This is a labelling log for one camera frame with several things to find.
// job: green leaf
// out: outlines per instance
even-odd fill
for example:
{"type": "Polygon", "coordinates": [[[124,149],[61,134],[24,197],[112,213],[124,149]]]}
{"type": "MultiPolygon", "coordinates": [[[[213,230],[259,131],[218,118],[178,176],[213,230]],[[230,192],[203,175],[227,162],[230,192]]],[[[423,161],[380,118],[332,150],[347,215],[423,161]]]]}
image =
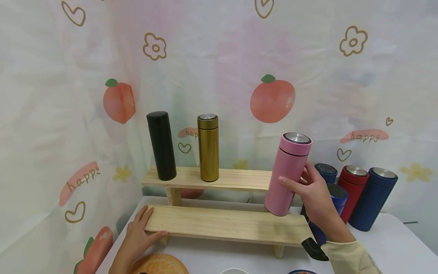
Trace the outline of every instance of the green leaf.
{"type": "Polygon", "coordinates": [[[93,237],[90,237],[90,239],[88,239],[88,242],[85,245],[85,249],[84,249],[84,258],[85,258],[85,255],[87,254],[88,250],[90,249],[90,246],[93,243],[93,241],[94,241],[93,237]]]}
{"type": "Polygon", "coordinates": [[[261,81],[264,82],[264,83],[272,83],[272,82],[275,81],[275,77],[270,75],[270,74],[267,74],[267,75],[263,76],[261,81]]]}
{"type": "Polygon", "coordinates": [[[80,263],[82,263],[82,260],[80,260],[79,263],[77,263],[77,264],[74,266],[73,274],[76,274],[76,273],[78,272],[78,266],[79,266],[80,263]]]}
{"type": "Polygon", "coordinates": [[[106,81],[105,85],[109,88],[113,88],[117,85],[117,80],[116,79],[108,79],[108,81],[106,81]]]}

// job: shelf leg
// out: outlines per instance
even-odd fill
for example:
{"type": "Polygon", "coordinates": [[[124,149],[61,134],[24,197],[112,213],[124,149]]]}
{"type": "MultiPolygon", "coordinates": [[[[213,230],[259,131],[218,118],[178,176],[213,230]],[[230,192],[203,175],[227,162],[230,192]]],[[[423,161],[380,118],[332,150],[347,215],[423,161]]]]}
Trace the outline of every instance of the shelf leg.
{"type": "MultiPolygon", "coordinates": [[[[167,204],[170,206],[180,206],[181,205],[181,191],[176,188],[166,188],[167,204]]],[[[160,240],[162,246],[166,247],[169,242],[169,237],[167,236],[160,240]]]]}
{"type": "Polygon", "coordinates": [[[284,246],[274,246],[275,258],[281,259],[283,257],[284,246]]]}
{"type": "Polygon", "coordinates": [[[167,203],[170,206],[181,205],[181,191],[175,188],[166,188],[167,203]]]}

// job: gold thermos bottle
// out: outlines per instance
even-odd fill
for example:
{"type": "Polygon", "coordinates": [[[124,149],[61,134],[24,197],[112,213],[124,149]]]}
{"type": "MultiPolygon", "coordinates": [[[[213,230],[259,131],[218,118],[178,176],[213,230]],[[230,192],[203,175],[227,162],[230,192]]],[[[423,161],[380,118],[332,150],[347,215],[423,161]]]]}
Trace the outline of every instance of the gold thermos bottle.
{"type": "Polygon", "coordinates": [[[216,114],[198,116],[199,162],[201,179],[219,178],[219,119],[216,114]]]}

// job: black thermos bottle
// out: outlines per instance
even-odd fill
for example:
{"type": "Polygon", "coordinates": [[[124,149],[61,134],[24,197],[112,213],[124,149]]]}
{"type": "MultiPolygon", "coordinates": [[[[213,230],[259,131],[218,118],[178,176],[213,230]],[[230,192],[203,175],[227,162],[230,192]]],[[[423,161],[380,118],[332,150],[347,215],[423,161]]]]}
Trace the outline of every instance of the black thermos bottle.
{"type": "Polygon", "coordinates": [[[151,135],[152,149],[158,178],[169,181],[176,177],[177,167],[173,153],[172,133],[170,132],[169,114],[165,111],[154,111],[146,116],[151,135]]]}

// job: white bowl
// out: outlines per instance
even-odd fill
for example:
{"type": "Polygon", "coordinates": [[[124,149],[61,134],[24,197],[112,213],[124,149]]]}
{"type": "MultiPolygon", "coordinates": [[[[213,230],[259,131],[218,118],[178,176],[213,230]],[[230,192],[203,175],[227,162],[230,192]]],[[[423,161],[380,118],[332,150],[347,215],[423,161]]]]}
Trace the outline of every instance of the white bowl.
{"type": "Polygon", "coordinates": [[[221,274],[248,274],[248,272],[243,271],[243,270],[238,269],[238,268],[229,268],[229,269],[225,270],[224,272],[222,272],[221,274]]]}

